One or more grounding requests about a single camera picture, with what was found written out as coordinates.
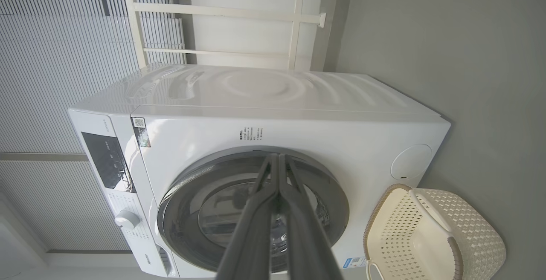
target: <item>washing machine door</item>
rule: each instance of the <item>washing machine door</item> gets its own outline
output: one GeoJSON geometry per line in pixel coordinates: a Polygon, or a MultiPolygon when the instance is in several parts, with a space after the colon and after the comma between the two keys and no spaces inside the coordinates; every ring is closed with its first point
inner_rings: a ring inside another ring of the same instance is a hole
{"type": "MultiPolygon", "coordinates": [[[[179,174],[160,203],[160,234],[186,261],[216,271],[268,154],[293,157],[311,206],[333,245],[349,221],[345,193],[326,167],[294,150],[251,146],[207,156],[179,174]]],[[[287,270],[286,220],[273,215],[271,271],[287,270]]]]}

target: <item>perforated basket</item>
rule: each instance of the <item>perforated basket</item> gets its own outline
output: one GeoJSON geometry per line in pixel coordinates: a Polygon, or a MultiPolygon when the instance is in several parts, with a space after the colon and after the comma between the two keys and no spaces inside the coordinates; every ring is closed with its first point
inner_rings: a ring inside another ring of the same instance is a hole
{"type": "Polygon", "coordinates": [[[505,260],[497,232],[455,194],[392,185],[364,234],[367,276],[384,280],[488,280],[505,260]]]}

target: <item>washing machine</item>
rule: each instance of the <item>washing machine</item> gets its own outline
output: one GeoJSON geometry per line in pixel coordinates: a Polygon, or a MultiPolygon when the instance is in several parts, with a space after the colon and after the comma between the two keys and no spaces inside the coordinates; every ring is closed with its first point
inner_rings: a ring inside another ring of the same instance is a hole
{"type": "MultiPolygon", "coordinates": [[[[450,124],[366,75],[152,64],[70,118],[140,268],[214,277],[271,153],[289,154],[340,268],[392,184],[416,187],[450,124]]],[[[273,217],[271,270],[285,272],[273,217]]]]}

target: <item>blue and white label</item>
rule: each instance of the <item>blue and white label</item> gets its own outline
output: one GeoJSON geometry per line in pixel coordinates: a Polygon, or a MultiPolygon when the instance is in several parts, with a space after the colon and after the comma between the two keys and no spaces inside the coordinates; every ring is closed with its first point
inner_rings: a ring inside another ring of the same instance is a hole
{"type": "Polygon", "coordinates": [[[350,257],[343,264],[343,268],[360,268],[366,266],[366,257],[350,257]]]}

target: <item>floor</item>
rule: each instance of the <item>floor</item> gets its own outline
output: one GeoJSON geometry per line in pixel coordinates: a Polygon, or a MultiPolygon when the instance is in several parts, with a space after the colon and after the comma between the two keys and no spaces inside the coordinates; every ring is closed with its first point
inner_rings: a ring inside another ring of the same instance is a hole
{"type": "Polygon", "coordinates": [[[326,69],[369,74],[452,122],[420,187],[459,194],[500,233],[507,260],[494,280],[544,274],[545,6],[350,0],[330,42],[339,56],[326,69]]]}

